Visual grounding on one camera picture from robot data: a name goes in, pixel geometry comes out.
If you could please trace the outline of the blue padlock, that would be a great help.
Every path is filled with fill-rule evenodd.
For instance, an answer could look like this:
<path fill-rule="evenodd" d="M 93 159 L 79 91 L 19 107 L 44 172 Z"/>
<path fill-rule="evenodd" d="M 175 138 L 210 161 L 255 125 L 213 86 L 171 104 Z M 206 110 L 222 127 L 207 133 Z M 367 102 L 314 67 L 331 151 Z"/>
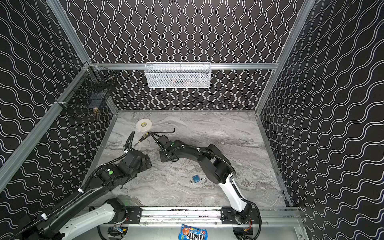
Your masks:
<path fill-rule="evenodd" d="M 206 178 L 201 178 L 198 175 L 193 176 L 191 183 L 196 184 L 196 183 L 199 183 L 199 182 L 201 182 L 202 184 L 205 184 L 207 182 L 207 179 Z"/>

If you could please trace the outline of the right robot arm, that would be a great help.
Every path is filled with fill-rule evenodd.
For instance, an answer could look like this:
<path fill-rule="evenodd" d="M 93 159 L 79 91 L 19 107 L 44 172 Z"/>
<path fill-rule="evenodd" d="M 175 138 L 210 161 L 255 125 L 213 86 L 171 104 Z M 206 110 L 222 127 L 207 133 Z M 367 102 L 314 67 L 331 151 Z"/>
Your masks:
<path fill-rule="evenodd" d="M 221 221 L 223 224 L 262 224 L 260 210 L 255 203 L 247 200 L 241 193 L 235 182 L 237 173 L 234 167 L 215 145 L 196 147 L 180 140 L 171 141 L 164 135 L 155 142 L 160 148 L 163 163 L 176 162 L 180 159 L 195 161 L 203 170 L 206 178 L 222 189 L 230 202 L 229 207 L 222 208 Z"/>

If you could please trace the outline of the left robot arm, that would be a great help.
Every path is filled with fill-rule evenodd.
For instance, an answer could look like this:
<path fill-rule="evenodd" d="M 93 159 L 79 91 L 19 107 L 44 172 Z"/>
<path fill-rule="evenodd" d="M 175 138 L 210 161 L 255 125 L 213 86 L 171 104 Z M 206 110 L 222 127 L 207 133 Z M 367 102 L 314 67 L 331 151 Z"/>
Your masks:
<path fill-rule="evenodd" d="M 138 150 L 97 167 L 78 190 L 39 216 L 27 215 L 20 221 L 11 240 L 72 240 L 105 223 L 126 221 L 126 206 L 117 198 L 86 214 L 80 212 L 89 204 L 117 187 L 122 187 L 141 172 L 152 167 L 150 157 Z"/>

